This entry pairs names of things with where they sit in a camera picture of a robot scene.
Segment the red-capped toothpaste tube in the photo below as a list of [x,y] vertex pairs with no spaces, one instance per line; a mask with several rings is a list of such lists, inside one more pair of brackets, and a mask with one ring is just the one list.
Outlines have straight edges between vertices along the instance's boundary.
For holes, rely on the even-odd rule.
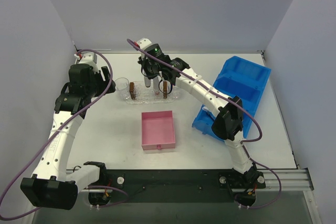
[[160,82],[160,79],[158,77],[153,79],[153,90],[154,90],[155,95],[159,95],[161,93],[159,82]]

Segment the clear plastic cup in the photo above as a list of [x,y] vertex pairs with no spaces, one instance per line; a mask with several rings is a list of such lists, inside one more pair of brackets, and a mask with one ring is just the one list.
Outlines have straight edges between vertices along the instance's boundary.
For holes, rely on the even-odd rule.
[[115,88],[121,100],[125,101],[129,98],[129,80],[127,78],[121,77],[115,80]]

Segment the pink plastic drawer box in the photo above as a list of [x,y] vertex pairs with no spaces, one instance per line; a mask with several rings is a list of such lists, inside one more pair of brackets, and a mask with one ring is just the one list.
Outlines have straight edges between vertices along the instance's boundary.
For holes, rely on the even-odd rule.
[[144,151],[175,148],[172,111],[141,113],[141,146]]

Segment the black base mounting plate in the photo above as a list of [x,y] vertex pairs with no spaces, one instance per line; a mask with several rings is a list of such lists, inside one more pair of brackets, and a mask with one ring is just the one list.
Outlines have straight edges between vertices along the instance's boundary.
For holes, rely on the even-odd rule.
[[89,203],[222,203],[236,194],[254,198],[266,187],[262,172],[242,175],[232,169],[108,169],[106,178],[88,189]]

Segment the brown wooden holder block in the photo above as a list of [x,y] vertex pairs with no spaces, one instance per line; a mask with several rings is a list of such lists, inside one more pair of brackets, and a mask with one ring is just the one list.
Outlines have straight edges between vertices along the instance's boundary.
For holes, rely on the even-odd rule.
[[167,82],[166,82],[166,81],[163,81],[163,98],[164,98],[164,99],[167,98],[167,93],[168,93]]
[[130,97],[132,100],[136,99],[136,91],[135,91],[135,85],[134,82],[130,82],[130,86],[129,86],[129,93],[130,93]]

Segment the white toothbrush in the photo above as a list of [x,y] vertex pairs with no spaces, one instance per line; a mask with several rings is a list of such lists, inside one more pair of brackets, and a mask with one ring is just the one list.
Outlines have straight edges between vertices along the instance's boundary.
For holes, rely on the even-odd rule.
[[210,113],[209,109],[206,106],[203,106],[202,110],[205,111],[206,113]]

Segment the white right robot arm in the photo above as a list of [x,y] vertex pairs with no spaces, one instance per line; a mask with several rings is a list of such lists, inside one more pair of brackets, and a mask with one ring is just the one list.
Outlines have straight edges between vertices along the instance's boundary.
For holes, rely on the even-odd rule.
[[233,162],[233,170],[240,175],[243,183],[256,183],[261,174],[244,145],[246,140],[242,131],[245,110],[241,98],[231,98],[221,93],[184,60],[171,59],[163,53],[158,44],[148,39],[134,42],[133,46],[141,53],[138,63],[141,65],[141,72],[147,78],[159,77],[168,81],[171,85],[187,91],[208,109],[215,118],[211,130],[226,144]]

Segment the blue plastic bin organizer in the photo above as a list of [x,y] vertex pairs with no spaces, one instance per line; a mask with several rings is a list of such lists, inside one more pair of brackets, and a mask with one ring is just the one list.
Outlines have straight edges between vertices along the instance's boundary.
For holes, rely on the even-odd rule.
[[[213,87],[230,97],[240,97],[243,101],[243,108],[254,117],[270,74],[270,68],[258,65],[238,56],[233,56],[224,63]],[[205,135],[223,141],[217,137],[211,129],[214,119],[212,115],[209,115],[203,110],[202,105],[197,117],[192,123],[192,127]],[[252,123],[252,120],[244,114],[244,138],[247,138]]]

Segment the black-capped toothpaste tube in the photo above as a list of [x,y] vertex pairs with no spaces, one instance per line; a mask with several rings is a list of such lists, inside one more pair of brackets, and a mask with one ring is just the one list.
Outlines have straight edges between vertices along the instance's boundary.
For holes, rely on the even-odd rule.
[[148,77],[144,77],[144,85],[146,88],[151,87],[151,80]]

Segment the clear textured glass tray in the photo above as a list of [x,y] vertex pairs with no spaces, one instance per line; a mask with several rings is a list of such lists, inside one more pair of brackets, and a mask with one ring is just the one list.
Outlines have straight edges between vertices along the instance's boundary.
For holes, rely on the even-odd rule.
[[181,96],[181,91],[177,87],[173,88],[172,92],[167,95],[167,98],[164,98],[162,92],[159,91],[158,94],[155,94],[153,87],[147,88],[141,81],[133,83],[135,99],[132,99],[130,94],[124,99],[130,105],[172,103]]

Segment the aluminium frame rail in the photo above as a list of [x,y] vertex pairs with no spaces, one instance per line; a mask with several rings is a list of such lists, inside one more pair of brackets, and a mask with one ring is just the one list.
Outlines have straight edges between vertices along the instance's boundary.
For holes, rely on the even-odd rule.
[[252,175],[243,175],[233,169],[106,169],[96,184],[123,188],[136,183],[152,185],[191,185],[204,187],[206,182],[217,184],[219,188],[228,186],[233,190],[269,189],[284,191],[313,190],[309,172],[306,169],[253,170]]

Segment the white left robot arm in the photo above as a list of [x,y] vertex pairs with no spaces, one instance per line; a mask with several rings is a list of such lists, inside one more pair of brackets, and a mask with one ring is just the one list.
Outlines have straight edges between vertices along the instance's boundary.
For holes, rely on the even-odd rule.
[[20,188],[35,207],[70,210],[80,191],[91,184],[106,185],[108,175],[102,162],[86,162],[79,170],[66,173],[75,136],[92,101],[115,92],[108,67],[79,63],[69,69],[69,81],[55,101],[50,143],[30,178],[23,178]]

